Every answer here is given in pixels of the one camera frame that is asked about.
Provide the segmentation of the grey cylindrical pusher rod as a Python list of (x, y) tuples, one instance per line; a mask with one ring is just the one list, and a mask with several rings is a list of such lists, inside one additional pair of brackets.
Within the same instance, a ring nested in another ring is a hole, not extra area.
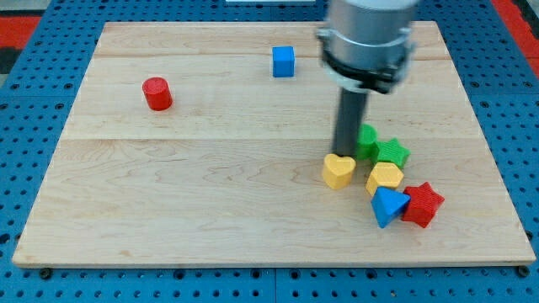
[(352, 157), (356, 153), (360, 126), (366, 110), (368, 94), (342, 88), (332, 139), (332, 153)]

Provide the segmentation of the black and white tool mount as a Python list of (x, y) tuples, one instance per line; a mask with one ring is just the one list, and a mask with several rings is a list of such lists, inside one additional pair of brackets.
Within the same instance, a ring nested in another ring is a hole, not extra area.
[(408, 74), (414, 50), (406, 50), (396, 63), (387, 63), (381, 69), (361, 70), (338, 61), (328, 50), (322, 52), (323, 68), (340, 87), (353, 93), (375, 91), (390, 93)]

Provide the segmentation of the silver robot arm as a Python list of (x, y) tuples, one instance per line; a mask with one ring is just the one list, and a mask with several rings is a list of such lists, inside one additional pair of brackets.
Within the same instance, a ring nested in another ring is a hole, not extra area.
[(352, 157), (369, 93), (390, 93), (408, 74), (419, 0), (333, 0), (316, 33), (321, 61), (340, 87), (331, 152)]

